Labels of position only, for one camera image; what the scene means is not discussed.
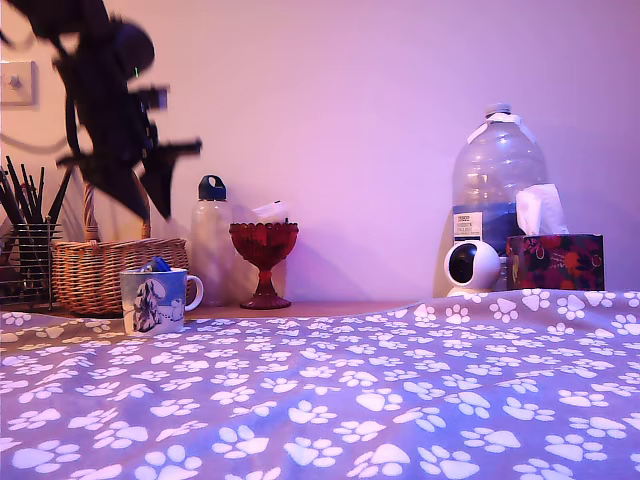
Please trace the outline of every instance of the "wicker basket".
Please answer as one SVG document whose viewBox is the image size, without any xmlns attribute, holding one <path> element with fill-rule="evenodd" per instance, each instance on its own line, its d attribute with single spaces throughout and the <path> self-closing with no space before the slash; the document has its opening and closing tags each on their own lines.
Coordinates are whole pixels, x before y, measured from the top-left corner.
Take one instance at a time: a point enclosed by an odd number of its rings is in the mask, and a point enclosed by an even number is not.
<svg viewBox="0 0 640 480">
<path fill-rule="evenodd" d="M 147 209 L 149 199 L 138 182 Z M 185 240 L 155 239 L 151 224 L 142 225 L 142 240 L 100 242 L 94 215 L 94 189 L 85 186 L 85 243 L 56 242 L 53 245 L 53 288 L 62 306 L 80 315 L 122 314 L 120 272 L 140 267 L 152 257 L 163 257 L 169 265 L 188 268 Z"/>
</svg>

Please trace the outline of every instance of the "cable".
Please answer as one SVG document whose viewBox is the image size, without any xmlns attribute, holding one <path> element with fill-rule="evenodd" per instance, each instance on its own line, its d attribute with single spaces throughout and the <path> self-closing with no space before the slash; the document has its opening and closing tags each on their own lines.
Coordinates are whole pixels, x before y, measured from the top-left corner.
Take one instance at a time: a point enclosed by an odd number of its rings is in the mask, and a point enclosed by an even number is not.
<svg viewBox="0 0 640 480">
<path fill-rule="evenodd" d="M 24 150 L 25 152 L 33 153 L 35 155 L 50 155 L 52 153 L 56 153 L 62 150 L 67 146 L 67 138 L 61 138 L 53 145 L 30 145 L 28 143 L 21 142 L 20 140 L 16 140 L 15 138 L 9 137 L 4 133 L 0 132 L 0 140 L 6 143 L 7 145 L 11 145 L 13 147 L 19 148 L 20 150 Z"/>
</svg>

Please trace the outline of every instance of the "tissue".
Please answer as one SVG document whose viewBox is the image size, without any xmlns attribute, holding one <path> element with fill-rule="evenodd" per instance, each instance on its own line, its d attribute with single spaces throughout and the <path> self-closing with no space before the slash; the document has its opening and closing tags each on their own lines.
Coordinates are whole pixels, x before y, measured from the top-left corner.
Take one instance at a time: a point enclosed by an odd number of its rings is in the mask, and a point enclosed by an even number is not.
<svg viewBox="0 0 640 480">
<path fill-rule="evenodd" d="M 533 185 L 516 194 L 518 226 L 525 235 L 567 234 L 567 224 L 554 184 Z"/>
</svg>

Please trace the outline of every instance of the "water bottle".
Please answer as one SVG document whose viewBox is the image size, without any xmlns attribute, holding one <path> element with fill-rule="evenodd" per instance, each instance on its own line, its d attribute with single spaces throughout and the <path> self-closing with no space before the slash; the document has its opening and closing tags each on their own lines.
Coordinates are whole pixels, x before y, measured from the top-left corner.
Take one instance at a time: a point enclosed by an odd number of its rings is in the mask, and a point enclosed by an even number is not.
<svg viewBox="0 0 640 480">
<path fill-rule="evenodd" d="M 454 243 L 481 240 L 506 260 L 507 237 L 523 235 L 516 193 L 547 183 L 544 156 L 508 104 L 492 105 L 468 138 L 453 173 Z"/>
<path fill-rule="evenodd" d="M 229 303 L 229 274 L 235 255 L 227 189 L 220 177 L 205 175 L 198 185 L 198 197 L 191 220 L 190 270 L 202 280 L 202 304 L 222 306 Z"/>
</svg>

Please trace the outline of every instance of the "mug handle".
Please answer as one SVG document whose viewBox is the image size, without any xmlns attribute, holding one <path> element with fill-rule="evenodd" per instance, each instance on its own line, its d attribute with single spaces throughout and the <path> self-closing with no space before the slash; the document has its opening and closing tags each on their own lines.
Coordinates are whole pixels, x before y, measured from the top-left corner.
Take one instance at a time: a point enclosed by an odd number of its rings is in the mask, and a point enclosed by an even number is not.
<svg viewBox="0 0 640 480">
<path fill-rule="evenodd" d="M 191 302 L 189 305 L 184 307 L 185 312 L 190 312 L 191 310 L 196 308 L 198 305 L 200 305 L 200 302 L 202 301 L 202 296 L 204 295 L 204 286 L 202 285 L 202 280 L 200 280 L 195 275 L 187 275 L 187 282 L 189 280 L 193 280 L 194 282 L 196 282 L 196 298 L 193 299 L 193 302 Z"/>
</svg>

